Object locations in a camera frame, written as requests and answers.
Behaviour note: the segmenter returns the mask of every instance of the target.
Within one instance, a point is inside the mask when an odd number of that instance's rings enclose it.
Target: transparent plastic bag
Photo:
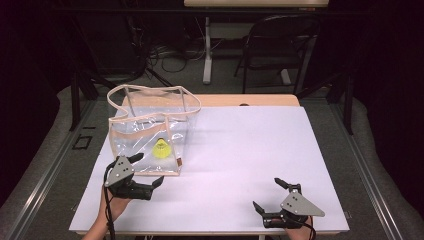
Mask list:
[[[136,175],[179,175],[190,122],[201,109],[181,86],[121,85],[109,91],[109,141],[114,157],[144,153]]]

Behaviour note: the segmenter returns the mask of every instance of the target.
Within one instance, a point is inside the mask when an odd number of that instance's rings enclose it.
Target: cable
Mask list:
[[[109,173],[110,169],[112,169],[115,166],[115,163],[116,163],[116,161],[109,164],[109,166],[107,166],[106,171],[105,171],[105,175],[103,177],[103,183],[106,182],[108,173]],[[112,197],[112,199],[109,200],[108,189],[104,184],[103,184],[103,194],[104,194],[105,202],[106,202],[105,214],[106,214],[107,227],[109,229],[110,239],[115,240],[115,238],[116,238],[115,237],[115,227],[113,225],[112,209],[110,208],[110,202],[112,201],[113,197]]]

